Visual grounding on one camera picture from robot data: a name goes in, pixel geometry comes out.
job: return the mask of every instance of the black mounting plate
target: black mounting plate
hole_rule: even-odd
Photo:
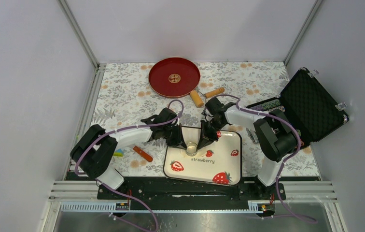
[[[165,177],[124,177],[124,183],[117,189],[144,201],[153,210],[248,210],[248,200],[266,200],[253,194],[254,183],[241,182],[236,186],[222,186]],[[283,185],[282,199],[286,199]],[[123,200],[104,186],[99,187],[97,199]],[[131,210],[146,210],[140,203],[132,203]]]

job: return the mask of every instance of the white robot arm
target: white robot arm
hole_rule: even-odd
[[[159,115],[118,131],[106,133],[100,125],[91,126],[70,152],[70,157],[76,162],[75,172],[78,173],[77,167],[80,167],[90,178],[117,189],[124,178],[109,165],[115,150],[159,138],[165,138],[170,147],[187,149],[176,118],[175,112],[164,108]]]
[[[297,140],[290,128],[279,121],[266,116],[240,111],[235,103],[223,105],[217,98],[210,99],[205,107],[212,114],[211,121],[201,121],[201,136],[198,148],[218,140],[214,134],[227,124],[244,126],[253,130],[265,155],[262,168],[258,173],[259,181],[266,187],[275,183],[276,176],[285,158],[291,155],[297,146]],[[288,121],[281,110],[270,114]]]

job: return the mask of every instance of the orange knife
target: orange knife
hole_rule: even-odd
[[[147,152],[143,151],[141,148],[139,148],[138,146],[134,146],[133,150],[135,152],[137,152],[138,154],[141,155],[141,157],[145,158],[146,161],[151,162],[153,161],[153,157],[151,157],[149,154],[147,154]]]

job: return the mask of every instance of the case latch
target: case latch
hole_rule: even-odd
[[[341,102],[341,103],[335,105],[335,107],[337,110],[342,111],[342,110],[346,109],[347,105],[346,105],[346,103]]]
[[[308,73],[308,75],[310,76],[310,77],[315,77],[316,75],[318,75],[319,74],[319,72],[317,71],[317,70],[312,70],[312,71],[310,71],[309,73]]]
[[[347,115],[343,115],[343,124],[349,121],[349,117]]]

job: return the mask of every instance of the black case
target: black case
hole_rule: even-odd
[[[270,98],[255,104],[279,99],[285,107],[289,122],[302,133],[302,148],[317,142],[349,121],[348,114],[337,107],[338,103],[309,72],[300,68],[277,98]]]

